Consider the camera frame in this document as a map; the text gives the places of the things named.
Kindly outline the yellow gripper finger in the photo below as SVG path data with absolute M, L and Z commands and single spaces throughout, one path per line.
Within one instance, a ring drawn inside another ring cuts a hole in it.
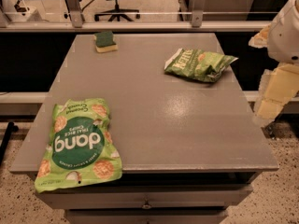
M 258 119 L 275 119 L 298 92 L 298 64 L 279 63 L 273 71 L 265 69 L 254 105 L 255 116 Z
M 257 49 L 266 48 L 268 44 L 269 29 L 270 29 L 270 25 L 265 26 L 259 33 L 254 35 L 249 40 L 249 45 Z

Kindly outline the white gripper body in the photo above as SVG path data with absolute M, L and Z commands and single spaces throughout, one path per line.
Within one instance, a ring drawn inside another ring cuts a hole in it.
M 289 0 L 272 20 L 267 39 L 270 58 L 281 63 L 299 63 L 298 0 Z

